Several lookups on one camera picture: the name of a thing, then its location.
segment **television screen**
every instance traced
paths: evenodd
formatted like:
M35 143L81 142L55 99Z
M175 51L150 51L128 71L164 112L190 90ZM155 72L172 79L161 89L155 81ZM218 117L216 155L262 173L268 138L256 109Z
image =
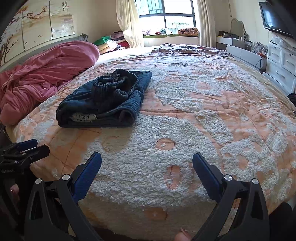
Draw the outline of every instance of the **television screen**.
M268 2L260 2L261 15L263 19L264 28L280 33L284 36L293 37L288 30L287 26L278 16L278 14L274 11L274 7Z

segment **hand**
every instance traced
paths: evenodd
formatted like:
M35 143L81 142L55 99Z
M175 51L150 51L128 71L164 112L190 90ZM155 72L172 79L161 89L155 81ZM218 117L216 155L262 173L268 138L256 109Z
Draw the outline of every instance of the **hand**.
M192 237L187 232L187 230L181 228L181 232L176 235L174 241L190 241L191 239Z

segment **red cloth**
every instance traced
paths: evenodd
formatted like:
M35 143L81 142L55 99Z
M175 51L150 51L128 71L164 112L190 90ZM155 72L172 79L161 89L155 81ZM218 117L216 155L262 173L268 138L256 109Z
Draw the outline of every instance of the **red cloth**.
M124 48L129 48L129 44L128 42L124 41L124 42L121 42L121 43L118 43L120 46L124 47Z
M4 125L17 124L98 58L99 50L94 44L70 41L0 73L0 121Z

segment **cream curtain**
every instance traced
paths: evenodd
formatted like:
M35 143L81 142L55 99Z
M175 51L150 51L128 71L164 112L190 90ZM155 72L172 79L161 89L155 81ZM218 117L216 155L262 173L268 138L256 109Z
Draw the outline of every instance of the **cream curtain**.
M144 47L135 0L116 0L117 21L131 48Z
M199 41L201 46L216 47L216 28L211 0L197 0L200 17Z

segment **dark blue garment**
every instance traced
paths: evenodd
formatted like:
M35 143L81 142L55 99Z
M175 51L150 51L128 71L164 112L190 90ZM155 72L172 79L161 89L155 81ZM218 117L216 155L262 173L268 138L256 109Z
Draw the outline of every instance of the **dark blue garment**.
M56 116L60 127L124 127L136 120L143 103L150 71L115 70L87 82L68 95L58 106ZM97 120L75 122L74 113L95 114Z

